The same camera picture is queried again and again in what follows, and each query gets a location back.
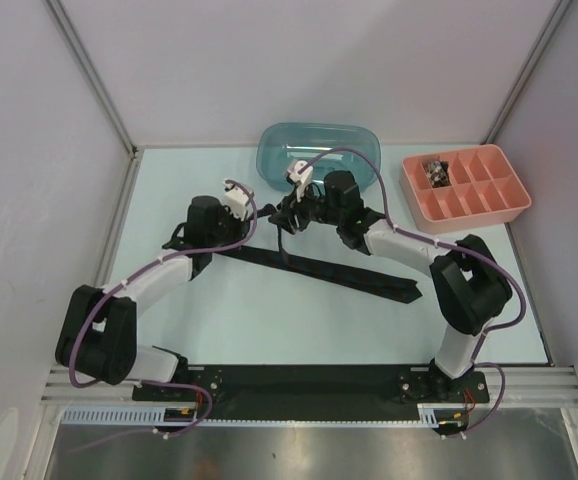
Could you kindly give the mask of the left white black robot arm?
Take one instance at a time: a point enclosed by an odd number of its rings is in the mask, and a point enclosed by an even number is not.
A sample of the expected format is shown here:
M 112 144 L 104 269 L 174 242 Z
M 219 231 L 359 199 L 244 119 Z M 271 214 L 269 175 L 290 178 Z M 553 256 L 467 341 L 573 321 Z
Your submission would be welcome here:
M 243 246 L 256 227 L 256 207 L 240 188 L 221 199 L 192 199 L 186 221 L 158 256 L 129 277 L 102 287 L 82 285 L 70 298 L 56 346 L 56 361 L 76 388 L 104 382 L 155 382 L 166 398 L 183 397 L 190 376 L 182 357 L 138 342 L 138 320 L 177 287 L 192 281 L 215 253 Z

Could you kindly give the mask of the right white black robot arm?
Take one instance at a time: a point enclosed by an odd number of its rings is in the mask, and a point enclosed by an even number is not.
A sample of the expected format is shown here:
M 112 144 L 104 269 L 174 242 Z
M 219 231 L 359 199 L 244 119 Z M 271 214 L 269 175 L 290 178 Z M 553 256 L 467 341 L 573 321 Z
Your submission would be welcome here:
M 278 204 L 271 223 L 290 234 L 310 223 L 334 226 L 349 249 L 395 261 L 431 278 L 447 326 L 429 366 L 429 391 L 442 401 L 455 400 L 466 389 L 472 355 L 485 327 L 512 296 L 511 285 L 496 269 L 485 242 L 469 235 L 450 248 L 436 241 L 427 243 L 418 233 L 399 232 L 385 213 L 364 204 L 348 171 L 328 173 L 322 194 L 316 192 L 309 168 L 296 166 L 285 178 L 292 192 Z

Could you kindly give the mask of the dark striped necktie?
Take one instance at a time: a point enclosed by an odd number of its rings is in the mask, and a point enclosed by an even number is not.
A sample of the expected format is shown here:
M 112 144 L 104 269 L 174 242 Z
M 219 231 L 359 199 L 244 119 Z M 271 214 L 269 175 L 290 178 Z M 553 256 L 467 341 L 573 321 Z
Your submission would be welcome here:
M 203 214 L 200 235 L 206 247 L 217 247 L 214 235 L 217 232 L 218 214 L 222 207 L 225 206 L 216 204 Z M 221 254 L 235 260 L 303 275 L 403 304 L 410 304 L 422 297 L 417 282 L 411 279 L 291 255 L 283 247 L 282 234 L 283 230 L 277 227 L 275 250 L 241 246 L 225 250 Z

